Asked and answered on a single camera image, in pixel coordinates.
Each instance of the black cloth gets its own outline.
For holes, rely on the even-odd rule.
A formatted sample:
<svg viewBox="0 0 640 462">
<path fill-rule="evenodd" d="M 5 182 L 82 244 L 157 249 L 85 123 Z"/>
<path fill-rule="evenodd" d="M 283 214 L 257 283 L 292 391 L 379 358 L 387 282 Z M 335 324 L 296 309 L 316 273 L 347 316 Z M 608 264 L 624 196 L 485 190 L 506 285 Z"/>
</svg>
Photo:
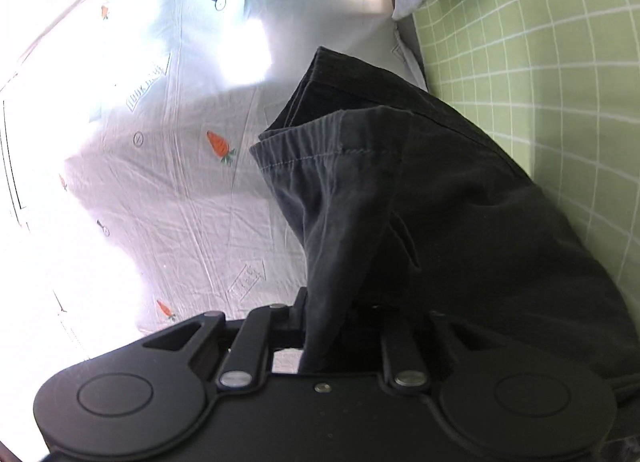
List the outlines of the black cloth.
<svg viewBox="0 0 640 462">
<path fill-rule="evenodd" d="M 604 378 L 640 372 L 625 303 L 566 217 L 484 132 L 398 76 L 319 49 L 251 153 L 306 252 L 301 371 L 327 365 L 367 302 L 415 327 L 454 315 Z"/>
</svg>

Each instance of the silver rivet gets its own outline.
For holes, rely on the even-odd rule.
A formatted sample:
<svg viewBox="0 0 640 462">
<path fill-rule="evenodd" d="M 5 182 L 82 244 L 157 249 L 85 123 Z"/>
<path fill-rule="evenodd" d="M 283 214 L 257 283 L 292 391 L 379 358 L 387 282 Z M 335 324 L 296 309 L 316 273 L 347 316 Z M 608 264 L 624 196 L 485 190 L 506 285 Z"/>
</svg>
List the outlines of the silver rivet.
<svg viewBox="0 0 640 462">
<path fill-rule="evenodd" d="M 232 370 L 220 376 L 220 384 L 227 388 L 244 388 L 249 386 L 252 380 L 251 374 L 242 372 L 242 370 Z"/>
<path fill-rule="evenodd" d="M 319 394 L 328 394 L 329 392 L 331 392 L 331 389 L 331 385 L 327 382 L 318 382 L 318 384 L 314 386 L 314 390 Z"/>
<path fill-rule="evenodd" d="M 396 376 L 396 383 L 406 388 L 415 388 L 426 384 L 427 376 L 418 370 L 405 370 Z"/>
</svg>

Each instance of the white bedsheet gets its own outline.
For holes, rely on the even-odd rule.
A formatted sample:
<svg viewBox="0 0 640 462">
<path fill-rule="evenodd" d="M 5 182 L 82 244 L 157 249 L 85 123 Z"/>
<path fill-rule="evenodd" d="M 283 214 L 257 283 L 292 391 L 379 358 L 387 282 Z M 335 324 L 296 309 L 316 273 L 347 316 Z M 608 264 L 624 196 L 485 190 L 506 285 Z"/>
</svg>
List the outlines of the white bedsheet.
<svg viewBox="0 0 640 462">
<path fill-rule="evenodd" d="M 391 10 L 87 0 L 42 39 L 2 92 L 6 136 L 18 217 L 87 355 L 209 309 L 292 302 L 303 251 L 248 149 L 318 46 L 415 83 Z"/>
</svg>

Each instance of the green tiled wall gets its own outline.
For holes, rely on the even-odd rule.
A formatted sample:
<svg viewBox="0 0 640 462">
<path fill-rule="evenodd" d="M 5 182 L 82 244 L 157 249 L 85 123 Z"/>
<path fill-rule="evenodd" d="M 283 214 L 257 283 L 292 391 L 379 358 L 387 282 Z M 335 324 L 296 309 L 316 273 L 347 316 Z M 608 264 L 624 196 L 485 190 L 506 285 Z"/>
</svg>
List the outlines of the green tiled wall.
<svg viewBox="0 0 640 462">
<path fill-rule="evenodd" d="M 640 0 L 427 0 L 428 86 L 562 208 L 640 325 Z"/>
</svg>

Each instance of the stitching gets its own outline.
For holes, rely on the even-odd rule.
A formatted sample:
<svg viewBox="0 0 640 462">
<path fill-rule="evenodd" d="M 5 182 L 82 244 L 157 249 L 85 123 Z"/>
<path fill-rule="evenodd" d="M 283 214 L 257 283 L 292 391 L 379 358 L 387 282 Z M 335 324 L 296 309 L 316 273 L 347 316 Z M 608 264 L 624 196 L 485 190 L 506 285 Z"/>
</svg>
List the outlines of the stitching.
<svg viewBox="0 0 640 462">
<path fill-rule="evenodd" d="M 273 165 L 263 166 L 262 168 L 260 168 L 260 171 L 267 171 L 268 169 L 275 168 L 276 166 L 292 165 L 294 163 L 299 163 L 301 161 L 308 161 L 310 159 L 318 159 L 320 157 L 330 157 L 332 155 L 362 155 L 364 153 L 380 153 L 383 155 L 394 155 L 398 158 L 401 158 L 400 154 L 395 152 L 386 152 L 385 150 L 368 150 L 368 149 L 340 150 L 339 152 L 316 153 L 315 155 L 306 155 L 305 157 L 297 157 L 296 159 L 292 159 L 290 161 L 274 163 Z"/>
</svg>

